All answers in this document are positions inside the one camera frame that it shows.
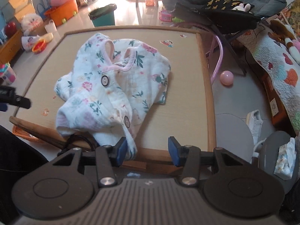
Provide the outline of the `floral white baby garment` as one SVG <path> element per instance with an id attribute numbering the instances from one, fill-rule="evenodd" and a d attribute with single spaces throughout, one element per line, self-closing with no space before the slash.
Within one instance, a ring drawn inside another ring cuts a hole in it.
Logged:
<path id="1" fill-rule="evenodd" d="M 165 104 L 169 60 L 135 39 L 96 33 L 78 50 L 70 73 L 55 84 L 64 104 L 56 130 L 64 138 L 87 132 L 100 145 L 125 137 L 126 159 L 137 155 L 136 135 L 153 104 Z"/>

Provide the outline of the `black folding chair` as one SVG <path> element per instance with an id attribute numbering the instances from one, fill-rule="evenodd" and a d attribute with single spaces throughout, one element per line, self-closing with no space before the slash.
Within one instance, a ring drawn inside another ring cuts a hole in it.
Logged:
<path id="1" fill-rule="evenodd" d="M 243 73 L 231 41 L 281 12 L 286 0 L 162 0 L 173 16 L 194 26 L 206 26 L 228 48 Z"/>

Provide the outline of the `orange wicker basket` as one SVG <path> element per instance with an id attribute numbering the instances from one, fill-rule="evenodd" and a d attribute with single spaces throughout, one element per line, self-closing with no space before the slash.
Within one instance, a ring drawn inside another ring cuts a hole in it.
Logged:
<path id="1" fill-rule="evenodd" d="M 36 138 L 35 136 L 31 135 L 30 133 L 27 133 L 26 131 L 22 130 L 21 128 L 15 125 L 12 128 L 12 133 L 15 136 L 20 137 L 21 139 L 27 140 L 29 142 L 44 143 L 44 141 Z"/>

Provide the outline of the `low wooden table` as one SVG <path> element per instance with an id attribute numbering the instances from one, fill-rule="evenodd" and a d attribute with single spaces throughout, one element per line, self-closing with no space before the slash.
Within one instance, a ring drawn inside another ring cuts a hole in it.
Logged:
<path id="1" fill-rule="evenodd" d="M 156 48 L 171 64 L 165 105 L 152 106 L 137 137 L 137 157 L 127 166 L 157 173 L 172 171 L 168 138 L 212 151 L 216 147 L 215 111 L 206 56 L 199 31 L 164 26 L 105 26 L 70 31 L 49 52 L 27 85 L 31 108 L 16 109 L 10 122 L 57 148 L 65 140 L 55 129 L 63 101 L 54 95 L 56 80 L 68 73 L 80 46 L 100 32 L 109 38 L 137 39 Z"/>

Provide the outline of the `grey round cushion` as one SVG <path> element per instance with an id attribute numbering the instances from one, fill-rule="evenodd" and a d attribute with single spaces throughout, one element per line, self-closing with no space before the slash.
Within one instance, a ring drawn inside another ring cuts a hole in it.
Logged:
<path id="1" fill-rule="evenodd" d="M 215 119 L 217 147 L 225 148 L 251 163 L 254 144 L 246 123 L 239 117 L 228 113 L 217 114 Z"/>

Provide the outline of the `red yellow toy bowl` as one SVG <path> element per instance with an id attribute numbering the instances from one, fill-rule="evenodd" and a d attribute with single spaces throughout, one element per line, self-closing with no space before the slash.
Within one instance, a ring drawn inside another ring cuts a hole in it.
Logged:
<path id="1" fill-rule="evenodd" d="M 31 51 L 34 54 L 39 54 L 45 50 L 46 46 L 47 46 L 46 41 L 44 39 L 40 39 L 37 43 L 35 43 L 35 45 L 31 49 Z"/>

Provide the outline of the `white sneaker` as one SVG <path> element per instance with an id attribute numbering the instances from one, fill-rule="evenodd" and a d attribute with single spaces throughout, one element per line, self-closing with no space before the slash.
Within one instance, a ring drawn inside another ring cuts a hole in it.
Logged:
<path id="1" fill-rule="evenodd" d="M 259 110 L 254 110 L 247 114 L 246 125 L 248 126 L 252 134 L 254 145 L 257 144 L 260 138 L 261 129 L 263 125 L 263 120 L 261 118 Z"/>

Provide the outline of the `grey round stool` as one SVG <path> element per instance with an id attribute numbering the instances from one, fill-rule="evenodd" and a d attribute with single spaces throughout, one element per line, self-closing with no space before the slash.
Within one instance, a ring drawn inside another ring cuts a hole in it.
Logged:
<path id="1" fill-rule="evenodd" d="M 291 136 L 284 131 L 276 131 L 261 143 L 257 143 L 252 156 L 252 164 L 262 169 L 267 174 L 275 177 L 282 184 L 287 194 L 298 180 L 299 157 L 296 157 L 295 167 L 291 179 L 283 180 L 274 174 L 276 162 L 279 156 L 279 148 L 290 141 Z"/>

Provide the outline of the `pink ball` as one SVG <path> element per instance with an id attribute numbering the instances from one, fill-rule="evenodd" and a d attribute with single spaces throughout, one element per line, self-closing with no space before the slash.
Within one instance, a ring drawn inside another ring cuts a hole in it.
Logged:
<path id="1" fill-rule="evenodd" d="M 234 75 L 231 71 L 223 71 L 220 74 L 220 82 L 225 86 L 230 86 L 233 84 Z"/>

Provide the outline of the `orange plastic tub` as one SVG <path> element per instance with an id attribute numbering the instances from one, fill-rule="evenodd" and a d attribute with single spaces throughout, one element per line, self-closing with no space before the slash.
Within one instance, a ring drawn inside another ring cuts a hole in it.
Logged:
<path id="1" fill-rule="evenodd" d="M 66 23 L 77 15 L 78 6 L 76 0 L 70 0 L 59 7 L 52 7 L 44 12 L 46 18 L 53 20 L 56 27 Z"/>

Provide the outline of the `teal trash bin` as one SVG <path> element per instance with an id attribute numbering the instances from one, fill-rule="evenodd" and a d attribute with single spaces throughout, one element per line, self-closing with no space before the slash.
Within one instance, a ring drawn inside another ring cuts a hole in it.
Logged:
<path id="1" fill-rule="evenodd" d="M 116 9 L 116 4 L 109 4 L 107 6 L 92 10 L 88 16 L 92 21 L 94 27 L 114 26 L 114 11 Z"/>

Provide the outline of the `patchwork quilt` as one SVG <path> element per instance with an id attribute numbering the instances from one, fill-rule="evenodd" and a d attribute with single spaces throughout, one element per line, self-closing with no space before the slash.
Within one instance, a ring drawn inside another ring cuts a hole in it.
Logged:
<path id="1" fill-rule="evenodd" d="M 269 26 L 259 25 L 238 40 L 269 76 L 270 86 L 283 104 L 291 127 L 299 133 L 299 61 L 292 57 L 285 43 L 275 39 Z"/>

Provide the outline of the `plush toy animals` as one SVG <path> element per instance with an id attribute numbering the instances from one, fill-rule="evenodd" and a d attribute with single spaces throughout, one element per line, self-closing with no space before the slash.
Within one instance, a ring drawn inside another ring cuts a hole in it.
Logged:
<path id="1" fill-rule="evenodd" d="M 296 38 L 292 28 L 283 24 L 280 20 L 274 19 L 270 22 L 272 33 L 269 37 L 279 44 L 284 45 L 292 58 L 299 64 L 299 40 Z"/>

